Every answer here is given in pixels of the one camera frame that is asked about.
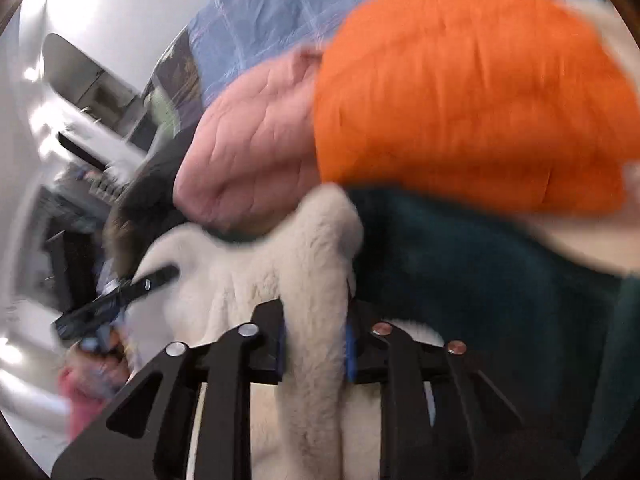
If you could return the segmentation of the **pink left sleeve forearm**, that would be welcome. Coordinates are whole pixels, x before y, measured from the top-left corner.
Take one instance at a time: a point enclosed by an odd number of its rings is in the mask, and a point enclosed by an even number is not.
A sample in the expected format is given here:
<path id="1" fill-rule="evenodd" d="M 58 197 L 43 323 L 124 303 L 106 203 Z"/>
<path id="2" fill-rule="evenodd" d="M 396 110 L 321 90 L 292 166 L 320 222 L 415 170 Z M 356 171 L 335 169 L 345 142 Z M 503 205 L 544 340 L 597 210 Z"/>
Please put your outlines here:
<path id="1" fill-rule="evenodd" d="M 58 390 L 70 407 L 67 433 L 71 441 L 75 440 L 113 400 L 112 396 L 96 396 L 81 388 L 68 366 L 58 374 Z"/>

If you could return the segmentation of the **person's left hand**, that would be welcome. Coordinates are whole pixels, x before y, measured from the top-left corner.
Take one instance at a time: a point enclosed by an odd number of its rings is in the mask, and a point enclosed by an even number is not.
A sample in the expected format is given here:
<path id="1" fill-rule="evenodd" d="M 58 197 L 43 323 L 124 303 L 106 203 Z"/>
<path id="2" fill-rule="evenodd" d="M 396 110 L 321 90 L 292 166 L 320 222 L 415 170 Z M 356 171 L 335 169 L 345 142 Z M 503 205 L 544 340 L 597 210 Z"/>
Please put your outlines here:
<path id="1" fill-rule="evenodd" d="M 109 399 L 122 388 L 131 375 L 122 336 L 110 331 L 107 350 L 85 350 L 75 344 L 67 352 L 65 370 L 70 383 L 87 396 Z"/>

